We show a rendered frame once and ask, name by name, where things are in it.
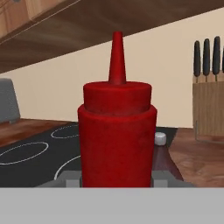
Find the wooden wall cabinet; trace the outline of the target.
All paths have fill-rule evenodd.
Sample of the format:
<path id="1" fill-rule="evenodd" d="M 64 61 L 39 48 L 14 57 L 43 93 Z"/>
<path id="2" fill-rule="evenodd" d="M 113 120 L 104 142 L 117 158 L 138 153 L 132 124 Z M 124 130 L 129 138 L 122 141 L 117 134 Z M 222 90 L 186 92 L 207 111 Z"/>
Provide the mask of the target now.
<path id="1" fill-rule="evenodd" d="M 0 74 L 224 7 L 224 0 L 0 0 Z"/>

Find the wooden knife block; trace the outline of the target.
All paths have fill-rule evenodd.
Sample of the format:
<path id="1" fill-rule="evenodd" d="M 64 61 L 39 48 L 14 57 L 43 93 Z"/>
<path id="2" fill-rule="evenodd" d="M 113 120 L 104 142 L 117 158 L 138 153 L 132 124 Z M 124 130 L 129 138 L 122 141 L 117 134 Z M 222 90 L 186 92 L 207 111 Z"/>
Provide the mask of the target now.
<path id="1" fill-rule="evenodd" d="M 192 118 L 198 142 L 224 144 L 224 73 L 192 78 Z"/>

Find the dark bottle with white cap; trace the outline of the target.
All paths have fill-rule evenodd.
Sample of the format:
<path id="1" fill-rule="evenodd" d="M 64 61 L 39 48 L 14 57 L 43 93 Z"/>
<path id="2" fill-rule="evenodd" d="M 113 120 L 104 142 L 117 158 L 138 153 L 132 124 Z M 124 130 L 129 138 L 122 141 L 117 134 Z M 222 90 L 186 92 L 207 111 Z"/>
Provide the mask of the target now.
<path id="1" fill-rule="evenodd" d="M 169 171 L 176 179 L 183 180 L 179 168 L 175 165 L 169 153 L 167 137 L 163 132 L 155 133 L 152 170 Z"/>

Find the red squeeze bottle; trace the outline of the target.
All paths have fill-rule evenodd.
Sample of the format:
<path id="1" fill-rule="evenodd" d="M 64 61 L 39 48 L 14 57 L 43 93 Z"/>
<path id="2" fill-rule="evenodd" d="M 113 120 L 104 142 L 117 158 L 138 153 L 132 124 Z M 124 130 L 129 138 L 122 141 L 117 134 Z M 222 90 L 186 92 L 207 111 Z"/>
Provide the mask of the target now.
<path id="1" fill-rule="evenodd" d="M 82 185 L 149 187 L 156 130 L 151 85 L 127 81 L 123 34 L 113 33 L 107 81 L 83 86 L 78 108 Z"/>

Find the black hob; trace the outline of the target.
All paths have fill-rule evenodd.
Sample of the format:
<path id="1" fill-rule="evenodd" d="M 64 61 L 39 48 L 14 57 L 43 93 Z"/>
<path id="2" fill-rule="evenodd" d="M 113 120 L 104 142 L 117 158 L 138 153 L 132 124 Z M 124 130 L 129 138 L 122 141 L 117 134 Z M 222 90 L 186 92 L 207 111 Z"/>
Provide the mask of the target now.
<path id="1" fill-rule="evenodd" d="M 0 148 L 0 187 L 35 187 L 63 171 L 80 171 L 77 122 Z"/>

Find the grey appliance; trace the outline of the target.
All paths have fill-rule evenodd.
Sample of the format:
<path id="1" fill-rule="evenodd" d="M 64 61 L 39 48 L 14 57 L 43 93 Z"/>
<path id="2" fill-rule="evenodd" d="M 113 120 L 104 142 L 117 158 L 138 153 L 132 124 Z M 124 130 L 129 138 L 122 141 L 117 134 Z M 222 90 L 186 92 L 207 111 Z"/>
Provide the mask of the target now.
<path id="1" fill-rule="evenodd" d="M 0 123 L 15 123 L 20 118 L 18 100 L 11 79 L 0 78 Z"/>

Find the black-handled knife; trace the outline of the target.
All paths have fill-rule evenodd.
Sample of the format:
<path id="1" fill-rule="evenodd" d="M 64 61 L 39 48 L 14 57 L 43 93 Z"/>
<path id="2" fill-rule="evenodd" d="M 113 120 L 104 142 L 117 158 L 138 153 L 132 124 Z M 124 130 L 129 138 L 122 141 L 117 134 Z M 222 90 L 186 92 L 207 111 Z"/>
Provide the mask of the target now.
<path id="1" fill-rule="evenodd" d="M 193 75 L 195 77 L 195 82 L 198 82 L 200 76 L 200 42 L 198 40 L 194 43 L 194 56 L 193 56 Z"/>
<path id="2" fill-rule="evenodd" d="M 221 64 L 221 39 L 219 36 L 214 38 L 213 42 L 213 75 L 217 81 L 217 75 L 220 72 Z"/>
<path id="3" fill-rule="evenodd" d="M 204 40 L 204 47 L 203 47 L 203 74 L 206 77 L 210 73 L 210 40 L 206 38 Z"/>

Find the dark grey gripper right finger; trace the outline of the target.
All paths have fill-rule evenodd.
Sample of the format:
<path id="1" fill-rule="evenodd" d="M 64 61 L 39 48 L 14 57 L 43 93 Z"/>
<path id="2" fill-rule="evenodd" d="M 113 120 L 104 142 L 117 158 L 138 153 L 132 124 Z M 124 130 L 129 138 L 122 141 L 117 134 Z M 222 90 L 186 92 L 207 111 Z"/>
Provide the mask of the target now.
<path id="1" fill-rule="evenodd" d="M 152 187 L 193 187 L 192 183 L 176 179 L 169 171 L 153 171 Z"/>

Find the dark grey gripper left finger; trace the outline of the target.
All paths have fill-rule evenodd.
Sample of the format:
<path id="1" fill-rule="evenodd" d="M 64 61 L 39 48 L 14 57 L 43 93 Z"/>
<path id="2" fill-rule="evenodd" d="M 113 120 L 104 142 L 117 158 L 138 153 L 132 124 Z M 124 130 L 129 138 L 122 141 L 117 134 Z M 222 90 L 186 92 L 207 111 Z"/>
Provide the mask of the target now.
<path id="1" fill-rule="evenodd" d="M 53 180 L 45 182 L 44 184 L 40 185 L 40 187 L 82 187 L 81 171 L 63 171 L 58 177 L 54 177 Z"/>

